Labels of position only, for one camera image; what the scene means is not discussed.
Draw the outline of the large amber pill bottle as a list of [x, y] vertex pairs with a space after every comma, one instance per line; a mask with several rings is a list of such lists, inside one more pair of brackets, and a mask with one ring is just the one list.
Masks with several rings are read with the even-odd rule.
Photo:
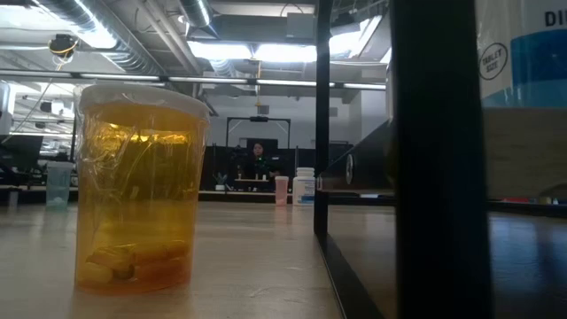
[[103, 294], [189, 281], [209, 125], [194, 97], [135, 84], [78, 90], [75, 284]]

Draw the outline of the person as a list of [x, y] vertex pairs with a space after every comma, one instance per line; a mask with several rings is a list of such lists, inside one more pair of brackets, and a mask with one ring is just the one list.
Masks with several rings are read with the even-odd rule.
[[244, 173], [246, 177], [254, 178], [266, 176], [269, 178], [279, 176], [281, 172], [270, 166], [264, 156], [264, 147], [261, 143], [255, 143], [252, 148], [252, 157], [246, 161]]

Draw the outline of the small pink pill bottle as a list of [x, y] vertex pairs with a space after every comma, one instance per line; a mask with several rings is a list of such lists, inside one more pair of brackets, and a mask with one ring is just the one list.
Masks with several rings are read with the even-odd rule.
[[287, 176], [276, 176], [275, 177], [275, 198], [277, 206], [286, 206], [288, 198], [288, 184], [289, 178]]

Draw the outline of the background wooden table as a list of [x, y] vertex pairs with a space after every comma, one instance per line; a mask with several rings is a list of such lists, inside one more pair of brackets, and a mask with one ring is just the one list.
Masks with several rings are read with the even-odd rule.
[[246, 192], [246, 191], [199, 191], [199, 195], [235, 195], [235, 196], [263, 196], [274, 197], [273, 192]]

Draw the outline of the long ceiling light strip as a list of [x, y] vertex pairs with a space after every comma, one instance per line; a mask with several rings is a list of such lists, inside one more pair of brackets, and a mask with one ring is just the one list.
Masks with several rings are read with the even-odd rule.
[[296, 88], [315, 88], [316, 81], [277, 80], [256, 78], [220, 78], [205, 76], [170, 76], [139, 74], [103, 74], [61, 71], [35, 71], [0, 68], [0, 77], [4, 78], [46, 78], [70, 82], [71, 80], [111, 81], [111, 82], [148, 82], [148, 83], [198, 83], [198, 84], [236, 84], [252, 86], [281, 86]]

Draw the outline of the bright ceiling lamp panel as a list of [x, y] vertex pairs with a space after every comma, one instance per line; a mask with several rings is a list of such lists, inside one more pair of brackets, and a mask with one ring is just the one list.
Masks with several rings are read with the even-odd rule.
[[250, 59], [252, 52], [243, 44], [187, 42], [196, 58], [209, 60]]
[[314, 46], [262, 44], [253, 54], [255, 59], [274, 63], [311, 63], [317, 60]]

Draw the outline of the bright ceiling skylight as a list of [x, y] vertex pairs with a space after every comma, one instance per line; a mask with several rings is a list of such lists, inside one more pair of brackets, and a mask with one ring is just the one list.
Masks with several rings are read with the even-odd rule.
[[330, 39], [332, 64], [352, 66], [388, 65], [392, 56], [391, 23], [388, 14], [366, 19], [360, 30], [333, 35]]

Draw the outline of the grey ceiling unit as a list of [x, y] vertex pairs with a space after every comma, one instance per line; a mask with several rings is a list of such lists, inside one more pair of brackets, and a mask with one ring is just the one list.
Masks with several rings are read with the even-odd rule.
[[289, 12], [286, 15], [286, 36], [294, 39], [313, 39], [315, 17], [309, 13]]

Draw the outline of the clear small cup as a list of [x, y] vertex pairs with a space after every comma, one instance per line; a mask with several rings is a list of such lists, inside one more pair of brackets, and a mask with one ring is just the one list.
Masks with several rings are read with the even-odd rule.
[[73, 167], [70, 162], [50, 161], [47, 164], [46, 206], [49, 209], [66, 209]]

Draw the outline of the dark background monitor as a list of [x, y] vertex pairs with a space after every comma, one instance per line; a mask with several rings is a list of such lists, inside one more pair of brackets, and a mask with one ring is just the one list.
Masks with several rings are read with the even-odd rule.
[[42, 136], [0, 135], [0, 168], [25, 172], [37, 165]]

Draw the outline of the black background rig frame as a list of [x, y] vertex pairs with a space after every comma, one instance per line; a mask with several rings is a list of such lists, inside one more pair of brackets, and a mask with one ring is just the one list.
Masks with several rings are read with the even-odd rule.
[[225, 127], [225, 147], [229, 147], [229, 131], [230, 131], [230, 123], [232, 121], [250, 121], [250, 122], [285, 122], [288, 128], [285, 130], [287, 134], [287, 149], [291, 149], [291, 119], [283, 119], [283, 118], [269, 118], [266, 116], [250, 116], [250, 117], [227, 117], [226, 119], [226, 127]]

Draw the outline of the black partition wall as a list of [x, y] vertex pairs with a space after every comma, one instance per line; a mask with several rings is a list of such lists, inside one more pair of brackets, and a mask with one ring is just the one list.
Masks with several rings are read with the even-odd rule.
[[[273, 192], [275, 183], [268, 178], [268, 183], [235, 182], [239, 176], [245, 176], [245, 163], [252, 157], [252, 151], [240, 146], [225, 147], [214, 144], [206, 147], [203, 171], [201, 174], [200, 191], [215, 191], [214, 176], [220, 172], [227, 175], [226, 191]], [[276, 149], [267, 155], [268, 164], [277, 168], [283, 175], [293, 178], [298, 167], [311, 167], [315, 163], [313, 149]], [[236, 203], [273, 203], [275, 197], [235, 196], [235, 195], [204, 195], [198, 194], [201, 201], [236, 202]]]

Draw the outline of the silver round ventilation duct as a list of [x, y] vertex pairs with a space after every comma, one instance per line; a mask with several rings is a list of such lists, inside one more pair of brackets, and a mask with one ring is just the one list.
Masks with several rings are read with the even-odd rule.
[[213, 20], [208, 0], [179, 0], [183, 14], [191, 27], [207, 27]]

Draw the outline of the silver spiral ventilation duct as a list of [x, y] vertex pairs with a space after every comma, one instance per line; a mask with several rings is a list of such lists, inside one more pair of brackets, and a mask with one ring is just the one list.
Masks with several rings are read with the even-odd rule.
[[129, 74], [163, 74], [164, 69], [103, 0], [32, 0], [66, 23], [83, 43], [101, 51]]

